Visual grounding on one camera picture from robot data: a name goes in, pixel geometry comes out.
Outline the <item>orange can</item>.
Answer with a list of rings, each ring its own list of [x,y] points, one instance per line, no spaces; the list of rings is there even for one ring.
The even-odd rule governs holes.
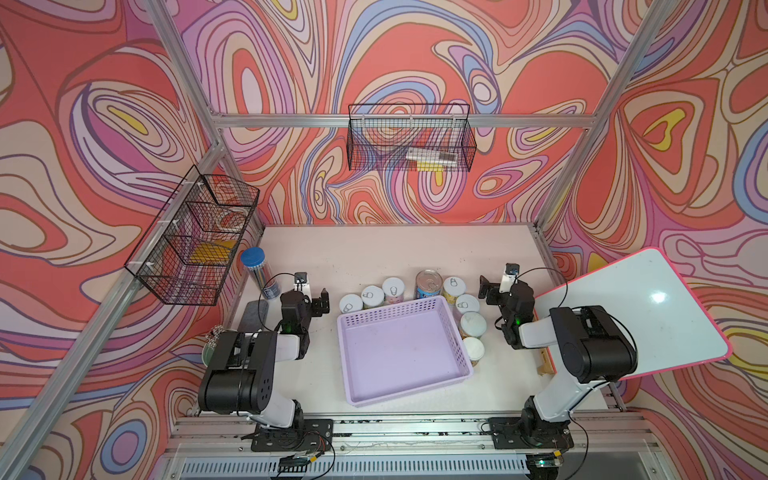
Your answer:
[[[483,359],[486,348],[483,342],[476,337],[466,337],[463,339],[463,345],[466,349],[468,358],[472,366],[476,366]]]
[[[459,321],[459,328],[463,338],[480,338],[486,333],[488,324],[479,312],[466,312]]]

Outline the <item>blue labelled tin can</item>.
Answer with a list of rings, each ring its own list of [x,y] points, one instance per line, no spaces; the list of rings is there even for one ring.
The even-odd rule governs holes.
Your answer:
[[[433,269],[424,269],[415,277],[415,298],[422,299],[442,294],[442,276]]]

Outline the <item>lilac plastic basket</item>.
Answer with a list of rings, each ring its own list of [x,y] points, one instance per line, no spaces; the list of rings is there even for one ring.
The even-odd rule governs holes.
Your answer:
[[[461,383],[474,374],[441,296],[337,318],[347,402],[363,407]]]

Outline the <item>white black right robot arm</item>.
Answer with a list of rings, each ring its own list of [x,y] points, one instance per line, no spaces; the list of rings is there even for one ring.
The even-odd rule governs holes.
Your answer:
[[[505,274],[499,282],[481,276],[478,297],[499,308],[500,331],[510,347],[553,347],[562,363],[547,386],[526,400],[519,420],[507,425],[500,418],[489,421],[496,444],[506,448],[519,440],[529,448],[571,448],[569,427],[575,407],[594,389],[636,371],[632,334],[623,332],[599,305],[558,306],[535,320],[533,289],[517,275]]]

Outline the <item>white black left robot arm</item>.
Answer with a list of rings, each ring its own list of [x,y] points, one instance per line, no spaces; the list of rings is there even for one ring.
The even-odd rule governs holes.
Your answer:
[[[277,330],[226,330],[219,335],[200,385],[198,407],[254,422],[254,432],[244,436],[254,452],[323,452],[332,446],[333,421],[307,420],[298,400],[275,390],[275,374],[278,362],[306,356],[311,321],[330,312],[329,294],[322,290],[311,298],[291,290],[280,302]]]

